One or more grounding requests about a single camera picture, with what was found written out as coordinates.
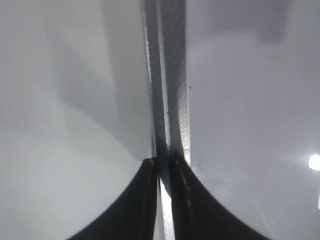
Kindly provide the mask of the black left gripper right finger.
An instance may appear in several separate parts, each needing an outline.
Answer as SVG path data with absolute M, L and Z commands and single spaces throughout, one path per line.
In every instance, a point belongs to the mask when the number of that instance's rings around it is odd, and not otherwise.
M 264 240 L 204 187 L 184 157 L 168 158 L 174 234 L 177 240 Z

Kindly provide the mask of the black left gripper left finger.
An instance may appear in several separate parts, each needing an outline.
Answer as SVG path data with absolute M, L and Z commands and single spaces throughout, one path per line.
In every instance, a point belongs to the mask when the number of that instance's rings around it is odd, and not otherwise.
M 71 240 L 152 240 L 157 212 L 158 169 L 144 159 L 122 194 Z

